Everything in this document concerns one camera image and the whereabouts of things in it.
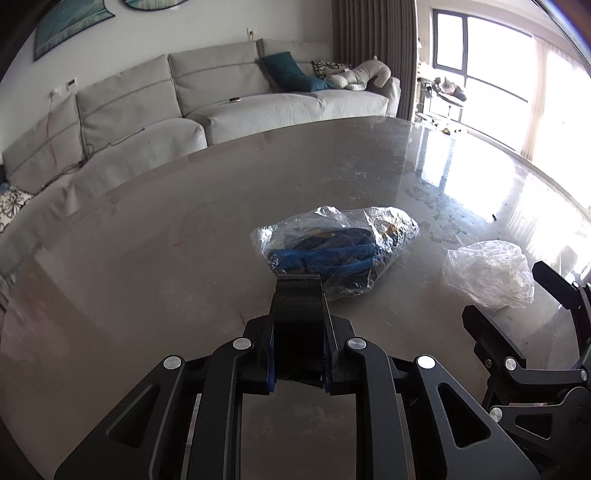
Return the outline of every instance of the sofa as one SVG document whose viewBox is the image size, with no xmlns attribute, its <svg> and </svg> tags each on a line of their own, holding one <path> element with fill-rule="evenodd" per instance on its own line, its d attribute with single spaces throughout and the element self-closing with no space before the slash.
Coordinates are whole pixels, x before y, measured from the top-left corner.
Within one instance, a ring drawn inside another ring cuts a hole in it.
<svg viewBox="0 0 591 480">
<path fill-rule="evenodd" d="M 280 91 L 259 59 L 284 51 L 307 75 L 312 61 L 332 60 L 328 45 L 269 39 L 159 56 L 80 89 L 10 145 L 2 153 L 7 179 L 35 197 L 0 235 L 3 289 L 62 219 L 159 165 L 276 128 L 395 116 L 395 78 L 364 92 Z M 228 101 L 235 97 L 241 101 Z M 73 172 L 44 188 L 64 169 Z"/>
</svg>

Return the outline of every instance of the white wall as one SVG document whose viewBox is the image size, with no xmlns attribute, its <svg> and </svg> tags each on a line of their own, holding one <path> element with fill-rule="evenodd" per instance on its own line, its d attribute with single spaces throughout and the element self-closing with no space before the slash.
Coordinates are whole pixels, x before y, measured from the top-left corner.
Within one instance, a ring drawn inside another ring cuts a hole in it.
<svg viewBox="0 0 591 480">
<path fill-rule="evenodd" d="M 569 55 L 575 56 L 569 41 L 560 29 L 531 0 L 417 0 L 418 37 L 423 46 L 420 51 L 422 61 L 431 61 L 434 8 L 497 20 L 543 38 Z"/>
<path fill-rule="evenodd" d="M 45 116 L 50 92 L 74 77 L 84 87 L 163 53 L 246 41 L 247 28 L 255 38 L 332 43 L 331 0 L 189 0 L 157 12 L 122 0 L 105 5 L 115 18 L 36 62 L 34 35 L 25 43 L 0 83 L 0 151 Z"/>
</svg>

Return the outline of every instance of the crumpled plastic bag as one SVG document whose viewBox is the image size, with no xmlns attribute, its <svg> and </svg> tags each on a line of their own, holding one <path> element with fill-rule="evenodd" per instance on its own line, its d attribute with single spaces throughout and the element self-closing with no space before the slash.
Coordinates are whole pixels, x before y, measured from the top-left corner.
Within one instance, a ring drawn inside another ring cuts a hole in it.
<svg viewBox="0 0 591 480">
<path fill-rule="evenodd" d="M 319 207 L 251 234 L 256 251 L 278 274 L 318 274 L 328 300 L 366 293 L 419 234 L 394 207 L 340 212 Z"/>
<path fill-rule="evenodd" d="M 534 277 L 521 248 L 490 240 L 448 250 L 443 280 L 480 305 L 524 308 L 534 301 Z"/>
</svg>

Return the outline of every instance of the wall outlet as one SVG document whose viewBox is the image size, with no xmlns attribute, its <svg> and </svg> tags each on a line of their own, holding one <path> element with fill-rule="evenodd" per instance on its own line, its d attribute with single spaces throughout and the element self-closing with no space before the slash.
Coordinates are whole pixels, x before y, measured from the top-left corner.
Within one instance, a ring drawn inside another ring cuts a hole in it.
<svg viewBox="0 0 591 480">
<path fill-rule="evenodd" d="M 68 92 L 71 92 L 72 90 L 76 90 L 78 88 L 78 78 L 74 77 L 72 78 L 72 80 L 69 80 L 66 83 L 66 89 L 68 90 Z"/>
</svg>

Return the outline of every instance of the patterned pillow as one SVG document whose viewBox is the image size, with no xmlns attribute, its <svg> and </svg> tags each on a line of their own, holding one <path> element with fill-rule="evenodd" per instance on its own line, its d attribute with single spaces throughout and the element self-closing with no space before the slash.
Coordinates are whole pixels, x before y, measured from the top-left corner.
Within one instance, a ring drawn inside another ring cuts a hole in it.
<svg viewBox="0 0 591 480">
<path fill-rule="evenodd" d="M 353 68 L 352 65 L 347 65 L 346 63 L 335 63 L 333 61 L 313 61 L 312 68 L 314 69 L 314 74 L 319 79 L 326 78 L 327 75 L 332 75 L 333 70 L 339 69 L 349 69 Z"/>
<path fill-rule="evenodd" d="M 18 211 L 33 198 L 33 195 L 23 192 L 17 187 L 10 187 L 0 195 L 0 233 L 8 226 Z"/>
</svg>

